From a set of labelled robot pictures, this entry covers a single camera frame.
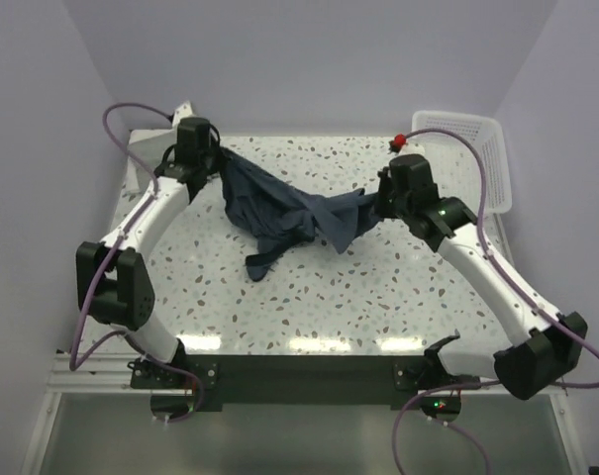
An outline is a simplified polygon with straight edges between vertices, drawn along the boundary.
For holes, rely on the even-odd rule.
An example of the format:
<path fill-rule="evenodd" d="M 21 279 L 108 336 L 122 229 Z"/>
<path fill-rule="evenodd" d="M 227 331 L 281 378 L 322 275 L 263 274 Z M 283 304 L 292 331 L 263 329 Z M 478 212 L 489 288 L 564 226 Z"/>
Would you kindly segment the blue printed tank top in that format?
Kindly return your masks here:
<path fill-rule="evenodd" d="M 381 218 L 375 193 L 362 188 L 323 196 L 302 191 L 224 147 L 221 170 L 225 214 L 234 226 L 256 239 L 257 253 L 245 259 L 249 278 L 262 280 L 289 249 L 322 236 L 343 253 Z"/>

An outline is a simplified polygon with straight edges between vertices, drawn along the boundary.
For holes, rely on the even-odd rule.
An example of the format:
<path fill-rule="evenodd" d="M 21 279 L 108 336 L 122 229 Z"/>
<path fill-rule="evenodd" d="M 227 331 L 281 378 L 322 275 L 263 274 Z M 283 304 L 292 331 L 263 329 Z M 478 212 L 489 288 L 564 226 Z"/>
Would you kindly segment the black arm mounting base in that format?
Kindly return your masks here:
<path fill-rule="evenodd" d="M 450 376 L 426 356 L 189 355 L 167 370 L 144 358 L 128 363 L 131 388 L 150 390 L 150 408 L 183 415 L 185 405 L 220 412 L 226 405 L 382 405 L 398 409 L 422 390 L 477 384 Z"/>

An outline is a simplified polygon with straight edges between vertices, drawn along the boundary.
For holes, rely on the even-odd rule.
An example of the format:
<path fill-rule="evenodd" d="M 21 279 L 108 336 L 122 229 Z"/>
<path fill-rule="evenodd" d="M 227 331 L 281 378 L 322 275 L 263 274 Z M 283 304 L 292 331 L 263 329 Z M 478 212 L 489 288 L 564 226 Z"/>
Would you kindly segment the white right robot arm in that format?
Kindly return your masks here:
<path fill-rule="evenodd" d="M 379 172 L 378 209 L 456 269 L 501 324 L 510 345 L 500 350 L 440 351 L 423 365 L 426 382 L 446 388 L 459 375 L 498 380 L 526 401 L 577 366 L 588 326 L 576 312 L 562 314 L 517 273 L 456 197 L 441 197 L 431 164 L 420 154 L 390 160 Z"/>

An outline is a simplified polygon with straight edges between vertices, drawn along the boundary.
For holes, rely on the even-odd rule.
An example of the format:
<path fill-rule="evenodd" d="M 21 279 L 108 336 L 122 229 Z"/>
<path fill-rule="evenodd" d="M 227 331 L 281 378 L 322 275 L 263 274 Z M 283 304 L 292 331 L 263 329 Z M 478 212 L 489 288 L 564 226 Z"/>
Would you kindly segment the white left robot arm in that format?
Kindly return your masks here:
<path fill-rule="evenodd" d="M 121 224 L 98 242 L 85 242 L 75 254 L 80 319 L 71 348 L 72 366 L 82 359 L 78 346 L 87 318 L 128 338 L 155 360 L 152 376 L 165 388 L 180 386 L 187 364 L 184 350 L 154 310 L 155 293 L 147 263 L 172 222 L 192 203 L 224 158 L 217 129 L 200 117 L 176 127 L 172 160 L 155 169 L 153 182 Z"/>

